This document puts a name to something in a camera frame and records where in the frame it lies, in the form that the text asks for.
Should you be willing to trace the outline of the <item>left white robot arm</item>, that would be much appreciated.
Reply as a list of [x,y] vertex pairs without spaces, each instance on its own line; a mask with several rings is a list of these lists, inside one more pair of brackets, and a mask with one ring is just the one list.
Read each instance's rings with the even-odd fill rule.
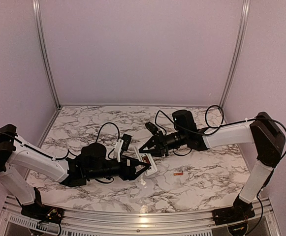
[[131,141],[130,135],[120,138],[113,149],[113,159],[106,159],[106,147],[98,142],[83,147],[73,159],[49,154],[17,135],[16,127],[8,124],[0,128],[0,182],[37,219],[47,215],[47,207],[39,201],[39,192],[30,186],[15,169],[23,166],[39,172],[68,187],[84,186],[92,179],[135,180],[141,174],[150,175],[157,169],[149,154],[136,152],[136,157],[123,154]]

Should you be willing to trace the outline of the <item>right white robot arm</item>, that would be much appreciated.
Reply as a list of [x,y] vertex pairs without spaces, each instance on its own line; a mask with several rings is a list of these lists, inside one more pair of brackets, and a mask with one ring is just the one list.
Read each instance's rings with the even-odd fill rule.
[[247,182],[229,209],[233,220],[240,220],[248,213],[258,193],[270,181],[274,169],[286,155],[286,127],[272,119],[266,112],[253,118],[218,126],[207,125],[198,129],[191,111],[178,110],[172,114],[170,122],[175,132],[164,134],[157,122],[148,122],[146,128],[152,137],[139,149],[153,157],[168,156],[170,150],[186,145],[191,150],[206,151],[220,146],[248,144],[254,145],[257,157]]

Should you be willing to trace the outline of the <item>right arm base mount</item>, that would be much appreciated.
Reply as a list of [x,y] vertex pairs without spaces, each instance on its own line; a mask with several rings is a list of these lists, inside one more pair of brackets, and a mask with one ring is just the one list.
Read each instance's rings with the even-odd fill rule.
[[233,206],[215,209],[212,211],[216,225],[228,224],[255,217],[252,203],[246,203],[237,196]]

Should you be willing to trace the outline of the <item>white remote control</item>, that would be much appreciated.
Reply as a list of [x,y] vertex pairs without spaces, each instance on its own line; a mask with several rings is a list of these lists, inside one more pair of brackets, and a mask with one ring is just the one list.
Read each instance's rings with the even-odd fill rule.
[[136,157],[140,162],[149,165],[148,169],[144,172],[146,176],[151,176],[158,171],[158,168],[149,153],[140,153],[137,147],[134,147]]

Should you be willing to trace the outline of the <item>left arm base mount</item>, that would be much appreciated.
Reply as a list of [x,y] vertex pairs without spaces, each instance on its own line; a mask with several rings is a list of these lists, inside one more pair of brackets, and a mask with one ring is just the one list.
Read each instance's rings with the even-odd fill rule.
[[62,222],[64,209],[56,206],[49,206],[42,203],[39,190],[34,187],[34,202],[30,205],[20,205],[21,214],[30,218],[34,218],[42,222],[51,222],[60,224]]

